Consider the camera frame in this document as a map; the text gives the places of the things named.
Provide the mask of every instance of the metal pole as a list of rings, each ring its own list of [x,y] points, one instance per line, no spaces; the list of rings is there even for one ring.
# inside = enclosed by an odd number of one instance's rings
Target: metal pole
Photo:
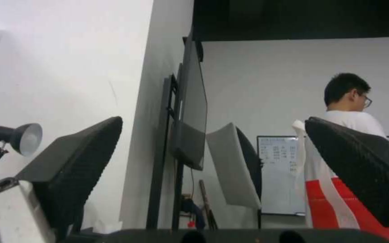
[[[184,164],[178,161],[176,167],[176,178],[175,178],[175,196],[173,198],[173,214],[172,214],[173,230],[177,230],[179,228],[179,212],[181,211],[181,190],[182,190],[183,174],[184,174]]]

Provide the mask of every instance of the ceiling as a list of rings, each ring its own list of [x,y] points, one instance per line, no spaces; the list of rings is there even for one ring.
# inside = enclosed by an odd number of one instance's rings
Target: ceiling
[[[389,0],[195,0],[201,41],[389,37]]]

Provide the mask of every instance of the black lamp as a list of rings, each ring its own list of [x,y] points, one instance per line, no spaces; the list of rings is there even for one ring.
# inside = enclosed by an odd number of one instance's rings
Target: black lamp
[[[6,143],[23,156],[33,154],[42,141],[42,127],[38,123],[29,123],[18,127],[17,129],[0,126],[0,159],[6,153],[4,149]]]

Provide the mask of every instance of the cable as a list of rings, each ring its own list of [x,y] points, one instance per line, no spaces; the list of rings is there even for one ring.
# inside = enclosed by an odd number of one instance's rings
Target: cable
[[[190,173],[191,173],[191,195],[190,195],[190,199],[193,201],[193,195],[195,194],[195,179],[194,179],[194,177],[193,177],[193,169],[192,168],[190,168]]]
[[[193,200],[193,195],[195,194],[195,179],[193,178],[193,169],[190,168],[190,172],[191,172],[191,196],[190,196],[190,199]]]

